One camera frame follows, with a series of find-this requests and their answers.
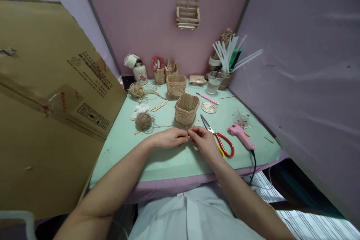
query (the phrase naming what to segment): forearm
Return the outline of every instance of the forearm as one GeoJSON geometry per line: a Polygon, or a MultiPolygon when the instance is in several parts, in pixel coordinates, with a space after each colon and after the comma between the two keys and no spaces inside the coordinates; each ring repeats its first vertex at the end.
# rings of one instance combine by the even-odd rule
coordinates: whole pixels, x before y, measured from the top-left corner
{"type": "Polygon", "coordinates": [[[223,159],[210,161],[237,218],[266,239],[295,239],[274,210],[223,159]]]}
{"type": "Polygon", "coordinates": [[[78,206],[79,210],[93,217],[112,215],[134,187],[152,149],[149,140],[140,142],[98,181],[78,206]]]}

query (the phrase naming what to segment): mint green table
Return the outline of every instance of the mint green table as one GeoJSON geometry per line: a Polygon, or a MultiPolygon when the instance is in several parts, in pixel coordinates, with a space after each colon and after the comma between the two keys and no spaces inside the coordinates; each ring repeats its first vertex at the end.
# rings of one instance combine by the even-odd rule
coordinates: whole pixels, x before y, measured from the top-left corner
{"type": "MultiPolygon", "coordinates": [[[[155,83],[153,80],[150,80],[147,85],[154,86],[155,83]]],[[[157,89],[157,92],[164,97],[166,97],[166,91],[166,84],[161,85],[157,89]]],[[[206,93],[206,85],[189,85],[188,83],[186,92],[191,95],[196,95],[196,92],[199,92],[210,96],[206,93]]],[[[200,106],[193,125],[203,126],[203,122],[200,118],[200,114],[202,114],[215,132],[220,132],[227,136],[234,145],[235,155],[232,158],[225,158],[225,160],[235,169],[251,167],[253,166],[253,159],[249,151],[242,145],[241,141],[236,136],[232,136],[227,132],[227,129],[231,125],[240,120],[242,114],[249,115],[248,124],[252,128],[245,129],[245,132],[250,135],[249,139],[257,146],[257,149],[255,150],[257,165],[267,164],[277,160],[281,150],[279,144],[236,97],[221,99],[221,97],[230,95],[232,95],[232,93],[229,90],[218,91],[217,94],[211,95],[214,100],[220,103],[217,112],[214,114],[208,114],[201,109],[201,103],[206,102],[207,100],[199,96],[200,106]]],[[[153,94],[148,97],[149,99],[145,101],[145,103],[149,105],[150,109],[164,101],[153,94]]],[[[161,109],[151,113],[155,117],[155,123],[157,125],[176,125],[174,120],[175,103],[175,100],[170,100],[161,109]]],[[[113,165],[123,158],[141,140],[151,135],[143,132],[134,135],[137,128],[135,122],[130,119],[132,118],[135,106],[137,105],[138,102],[131,100],[130,98],[125,100],[97,161],[90,181],[91,188],[113,165]]],[[[166,128],[155,128],[153,133],[165,129],[166,128]]],[[[230,147],[226,142],[224,142],[224,147],[228,153],[231,153],[230,147]]],[[[154,151],[150,155],[144,170],[141,173],[139,182],[155,182],[155,180],[199,176],[211,172],[211,168],[203,160],[197,148],[194,147],[191,142],[188,142],[186,145],[179,148],[170,150],[157,149],[154,151]]]]}

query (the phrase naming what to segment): pink wall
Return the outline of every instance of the pink wall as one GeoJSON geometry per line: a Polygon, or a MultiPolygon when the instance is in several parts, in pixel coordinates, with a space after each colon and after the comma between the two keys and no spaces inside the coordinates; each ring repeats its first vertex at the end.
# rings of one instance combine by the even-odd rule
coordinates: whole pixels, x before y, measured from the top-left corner
{"type": "Polygon", "coordinates": [[[225,28],[234,28],[245,0],[200,0],[201,22],[197,30],[176,27],[177,0],[92,0],[123,74],[127,53],[144,62],[149,78],[151,58],[175,58],[180,73],[203,74],[212,43],[225,28]]]}

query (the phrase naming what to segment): twine ball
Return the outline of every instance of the twine ball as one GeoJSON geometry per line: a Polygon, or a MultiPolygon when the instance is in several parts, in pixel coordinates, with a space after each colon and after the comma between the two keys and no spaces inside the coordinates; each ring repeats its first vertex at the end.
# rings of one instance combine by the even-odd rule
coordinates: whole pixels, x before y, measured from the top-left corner
{"type": "Polygon", "coordinates": [[[141,112],[136,117],[135,123],[143,129],[149,128],[151,127],[152,117],[147,112],[141,112]]]}
{"type": "Polygon", "coordinates": [[[134,82],[129,87],[129,93],[135,98],[141,98],[145,95],[145,90],[140,83],[134,82]]]}

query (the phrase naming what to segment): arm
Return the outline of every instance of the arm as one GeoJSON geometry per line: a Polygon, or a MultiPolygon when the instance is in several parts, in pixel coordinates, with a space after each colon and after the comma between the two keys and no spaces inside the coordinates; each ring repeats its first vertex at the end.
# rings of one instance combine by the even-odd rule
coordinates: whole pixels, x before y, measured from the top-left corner
{"type": "Polygon", "coordinates": [[[266,239],[295,239],[276,212],[222,158],[210,131],[197,126],[190,128],[188,133],[216,174],[238,219],[266,239]]]}
{"type": "Polygon", "coordinates": [[[99,180],[54,239],[106,239],[115,211],[134,187],[152,150],[173,148],[187,141],[188,133],[177,128],[144,139],[99,180]]]}

